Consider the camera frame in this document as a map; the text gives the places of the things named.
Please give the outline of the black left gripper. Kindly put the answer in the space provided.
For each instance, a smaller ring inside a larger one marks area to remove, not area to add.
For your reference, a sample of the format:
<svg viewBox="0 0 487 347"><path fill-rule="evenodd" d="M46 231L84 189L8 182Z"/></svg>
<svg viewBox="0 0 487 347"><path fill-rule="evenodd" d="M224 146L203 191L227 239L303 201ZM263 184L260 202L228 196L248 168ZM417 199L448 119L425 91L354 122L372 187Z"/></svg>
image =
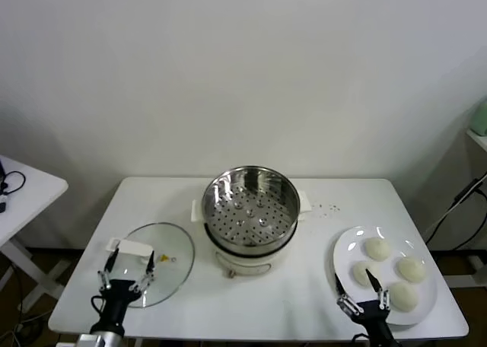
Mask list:
<svg viewBox="0 0 487 347"><path fill-rule="evenodd" d="M100 282L100 294L91 298L91 306L97 312L99 320L95 326L122 326L128 306L138 300L138 293L143 293L154 281L154 251L148 258L145 273L138 281L113 279L110 273L118 257L116 248L107 258L102 270L97 272Z"/></svg>

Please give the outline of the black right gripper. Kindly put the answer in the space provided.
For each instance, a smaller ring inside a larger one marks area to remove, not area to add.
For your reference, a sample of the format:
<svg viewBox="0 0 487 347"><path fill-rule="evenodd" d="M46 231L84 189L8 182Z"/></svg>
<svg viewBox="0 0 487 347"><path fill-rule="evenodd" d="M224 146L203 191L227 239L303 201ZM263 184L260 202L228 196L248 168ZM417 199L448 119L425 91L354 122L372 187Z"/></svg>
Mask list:
<svg viewBox="0 0 487 347"><path fill-rule="evenodd" d="M334 274L338 295L336 303L347 316L355 317L355 323L365 328L370 346L396 346L396 340L386 322L390 312L389 291L383 289L369 268L366 268L365 271L372 288L377 293L378 300L356 304L346 293L337 274Z"/></svg>

